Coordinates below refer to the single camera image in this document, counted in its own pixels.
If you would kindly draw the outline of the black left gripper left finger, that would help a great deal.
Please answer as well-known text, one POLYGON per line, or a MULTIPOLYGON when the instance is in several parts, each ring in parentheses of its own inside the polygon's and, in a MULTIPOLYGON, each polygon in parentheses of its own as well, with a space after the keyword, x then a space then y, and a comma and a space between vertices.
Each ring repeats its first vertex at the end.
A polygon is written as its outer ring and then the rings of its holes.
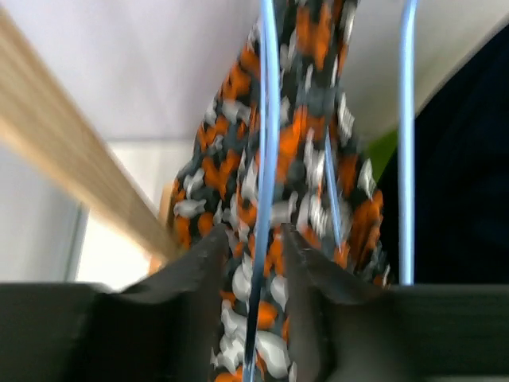
POLYGON ((220 320, 223 226, 121 292, 1 286, 4 381, 205 381, 220 320))

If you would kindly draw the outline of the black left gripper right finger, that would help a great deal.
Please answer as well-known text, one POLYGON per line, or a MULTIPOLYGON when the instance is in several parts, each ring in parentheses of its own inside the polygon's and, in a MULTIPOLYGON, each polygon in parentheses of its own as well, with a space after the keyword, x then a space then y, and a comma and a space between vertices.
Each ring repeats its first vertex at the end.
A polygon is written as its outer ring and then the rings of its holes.
POLYGON ((506 286, 366 283, 285 225, 299 381, 505 381, 506 286))

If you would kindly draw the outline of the lime green shorts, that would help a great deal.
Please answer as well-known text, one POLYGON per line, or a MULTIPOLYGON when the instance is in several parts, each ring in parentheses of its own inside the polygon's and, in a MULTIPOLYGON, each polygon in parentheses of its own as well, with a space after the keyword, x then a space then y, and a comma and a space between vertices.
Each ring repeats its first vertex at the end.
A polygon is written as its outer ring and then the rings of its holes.
POLYGON ((398 131, 390 131, 370 144, 365 154, 371 159, 373 178, 379 181, 394 150, 398 147, 398 131))

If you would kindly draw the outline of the navy blue shorts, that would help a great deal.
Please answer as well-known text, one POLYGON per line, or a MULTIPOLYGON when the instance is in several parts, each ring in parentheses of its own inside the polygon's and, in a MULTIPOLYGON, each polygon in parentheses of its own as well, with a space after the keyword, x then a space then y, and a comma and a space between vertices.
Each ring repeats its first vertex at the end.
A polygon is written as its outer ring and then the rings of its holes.
POLYGON ((415 120, 415 280, 508 281, 508 31, 415 120))

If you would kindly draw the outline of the blue hanger of yellow shorts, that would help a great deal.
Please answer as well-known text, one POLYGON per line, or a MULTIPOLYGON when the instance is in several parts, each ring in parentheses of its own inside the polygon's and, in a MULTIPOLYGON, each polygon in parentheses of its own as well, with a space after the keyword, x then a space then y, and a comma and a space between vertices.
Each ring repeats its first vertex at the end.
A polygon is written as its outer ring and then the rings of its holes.
MULTIPOLYGON (((417 0, 406 2, 402 11, 399 45, 399 282, 414 284, 414 28, 417 0)), ((278 34, 272 1, 260 3, 260 168, 258 171, 258 229, 251 277, 243 380, 252 381, 255 372, 255 343, 263 269, 268 248, 270 213, 278 161, 279 93, 278 34)))

